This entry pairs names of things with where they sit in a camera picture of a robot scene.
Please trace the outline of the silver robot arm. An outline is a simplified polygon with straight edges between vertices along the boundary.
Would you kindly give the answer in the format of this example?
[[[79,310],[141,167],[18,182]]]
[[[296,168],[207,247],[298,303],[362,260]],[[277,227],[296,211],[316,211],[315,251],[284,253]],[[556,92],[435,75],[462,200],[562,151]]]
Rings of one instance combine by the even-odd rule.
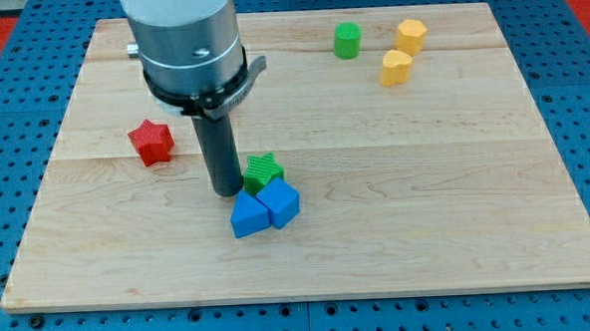
[[[178,94],[204,94],[245,65],[234,0],[120,0],[150,80]]]

